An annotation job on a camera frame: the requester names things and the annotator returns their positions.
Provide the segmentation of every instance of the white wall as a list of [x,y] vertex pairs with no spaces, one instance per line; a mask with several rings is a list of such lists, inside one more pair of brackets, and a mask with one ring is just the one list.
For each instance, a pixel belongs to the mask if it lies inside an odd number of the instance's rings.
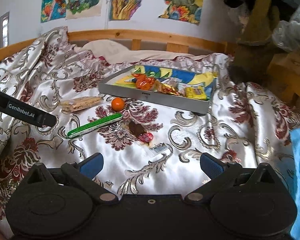
[[199,25],[158,19],[164,12],[164,0],[142,0],[141,7],[130,21],[109,21],[107,0],[103,1],[100,17],[73,20],[58,19],[40,23],[42,0],[0,0],[0,16],[10,12],[10,44],[38,37],[52,28],[68,26],[69,31],[96,29],[139,29],[178,33],[212,41],[234,41],[239,27],[229,19],[222,0],[204,0]]

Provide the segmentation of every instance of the bed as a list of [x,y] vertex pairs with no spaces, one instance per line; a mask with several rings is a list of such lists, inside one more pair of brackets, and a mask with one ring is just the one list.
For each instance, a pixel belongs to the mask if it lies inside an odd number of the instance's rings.
[[[130,39],[131,50],[107,39]],[[79,48],[73,41],[93,41]],[[139,50],[141,41],[167,43],[167,51]],[[189,47],[210,50],[188,54]],[[258,84],[234,85],[227,75],[235,46],[169,33],[100,30],[68,33],[55,28],[35,40],[0,49],[0,90],[57,117],[54,127],[36,128],[0,113],[0,231],[12,236],[5,205],[32,165],[48,168],[80,162],[101,152],[105,165],[94,181],[123,194],[182,194],[210,179],[199,158],[208,152],[223,162],[254,168],[268,162],[293,194],[294,160],[289,131],[300,127],[300,111]],[[218,71],[213,104],[205,116],[167,106],[126,99],[123,121],[67,139],[66,133],[111,114],[111,95],[98,82],[133,64]],[[60,111],[60,101],[101,96],[102,105],[74,114]],[[143,124],[167,145],[150,158],[123,125]]]

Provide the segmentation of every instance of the food wrapper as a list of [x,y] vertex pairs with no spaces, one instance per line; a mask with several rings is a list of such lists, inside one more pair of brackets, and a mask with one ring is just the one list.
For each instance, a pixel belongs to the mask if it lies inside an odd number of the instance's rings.
[[154,158],[159,154],[169,155],[171,153],[168,145],[160,142],[160,137],[154,138],[150,143],[142,143],[138,141],[137,144],[144,149],[149,158]]
[[197,99],[197,100],[208,100],[210,99],[202,86],[195,86],[195,87],[187,87],[185,88],[185,93],[187,98]]
[[123,125],[123,128],[138,139],[139,142],[149,144],[154,136],[152,133],[145,130],[140,123],[130,121]]
[[83,109],[97,106],[103,102],[101,97],[82,97],[67,101],[61,101],[62,111],[72,113]]
[[181,94],[176,90],[175,87],[160,83],[159,81],[156,81],[155,87],[157,92],[168,94],[168,95],[181,96]]
[[151,90],[156,79],[153,77],[147,77],[145,74],[132,74],[137,79],[136,87],[141,90]]
[[[205,83],[200,83],[200,84],[197,84],[196,86],[205,87]],[[188,84],[185,84],[185,83],[178,83],[178,92],[185,97],[186,96],[185,89],[189,88],[189,87],[193,87],[193,85],[188,85]]]
[[171,87],[173,87],[175,90],[178,90],[177,87],[178,87],[178,83],[180,83],[182,80],[179,79],[179,78],[168,78],[166,79],[165,81],[162,81],[161,83],[162,84],[167,84]]

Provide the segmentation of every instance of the window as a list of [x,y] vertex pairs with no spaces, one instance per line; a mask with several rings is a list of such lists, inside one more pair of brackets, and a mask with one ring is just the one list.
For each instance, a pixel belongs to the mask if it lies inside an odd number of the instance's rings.
[[9,41],[8,41],[8,24],[9,24],[9,18],[5,17],[3,19],[3,22],[2,22],[2,39],[3,39],[3,46],[4,47],[7,47],[8,44],[9,44]]

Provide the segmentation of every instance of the yellow snack package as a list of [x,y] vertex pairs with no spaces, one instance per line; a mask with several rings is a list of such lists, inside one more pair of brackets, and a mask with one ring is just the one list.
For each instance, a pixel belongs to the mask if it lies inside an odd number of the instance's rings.
[[187,87],[185,88],[185,94],[187,98],[198,99],[198,100],[207,100],[206,93],[204,92],[202,86],[197,87]]

